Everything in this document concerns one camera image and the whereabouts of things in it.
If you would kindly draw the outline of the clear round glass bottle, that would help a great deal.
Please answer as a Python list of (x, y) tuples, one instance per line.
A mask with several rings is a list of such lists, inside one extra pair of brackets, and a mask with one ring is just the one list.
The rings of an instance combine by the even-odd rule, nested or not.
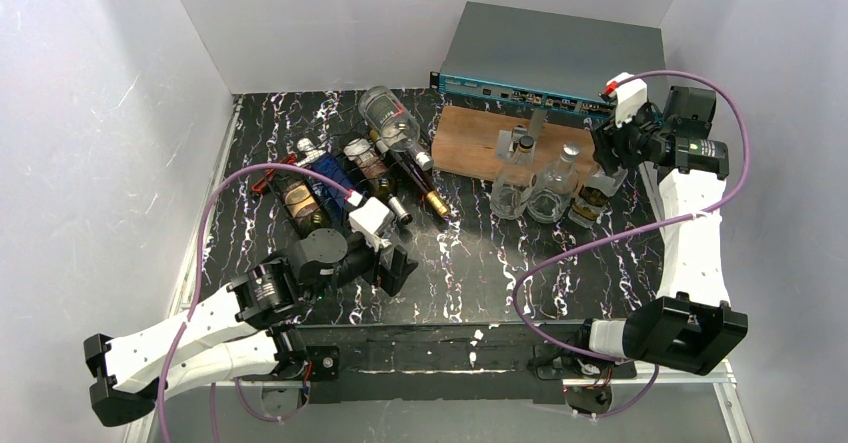
[(527, 204), (533, 220), (553, 224), (563, 218), (579, 182), (577, 160), (580, 152), (576, 143), (564, 144), (559, 157), (535, 175), (536, 185)]

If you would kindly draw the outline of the clear bottle grey label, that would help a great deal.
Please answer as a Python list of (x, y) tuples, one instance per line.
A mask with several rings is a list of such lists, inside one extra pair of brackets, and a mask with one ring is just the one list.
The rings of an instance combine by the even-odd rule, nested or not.
[(421, 143), (418, 120), (389, 88), (366, 90), (358, 101), (358, 111), (389, 150), (410, 157), (424, 171), (433, 168), (433, 158)]

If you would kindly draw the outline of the clear bottle gold label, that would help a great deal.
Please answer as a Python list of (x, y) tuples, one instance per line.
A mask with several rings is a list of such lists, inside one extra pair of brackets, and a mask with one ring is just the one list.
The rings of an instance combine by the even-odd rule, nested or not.
[(567, 217), (584, 228), (591, 228), (607, 207), (610, 199), (618, 192), (627, 175), (626, 168), (619, 168), (612, 174), (608, 174), (599, 163), (594, 163), (584, 183), (575, 194)]

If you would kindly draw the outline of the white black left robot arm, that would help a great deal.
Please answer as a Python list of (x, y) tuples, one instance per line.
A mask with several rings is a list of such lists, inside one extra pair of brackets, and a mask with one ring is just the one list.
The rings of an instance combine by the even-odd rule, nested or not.
[(402, 246), (375, 250), (360, 232), (314, 230), (193, 311), (131, 335), (87, 338), (92, 410), (103, 426), (116, 427), (199, 386), (254, 375), (304, 379), (311, 357), (296, 318), (328, 291), (358, 278), (395, 296), (418, 266)]

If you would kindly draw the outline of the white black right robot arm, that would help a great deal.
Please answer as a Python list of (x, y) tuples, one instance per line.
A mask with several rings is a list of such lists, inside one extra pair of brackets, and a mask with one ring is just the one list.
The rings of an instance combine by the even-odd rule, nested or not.
[(616, 359), (710, 373), (747, 335), (748, 317), (732, 309), (721, 269), (722, 200), (729, 175), (725, 143), (712, 140), (713, 90), (670, 88), (658, 109), (638, 91), (591, 131), (594, 160), (605, 172), (651, 163), (670, 217), (656, 297), (625, 319), (594, 320), (588, 350)]

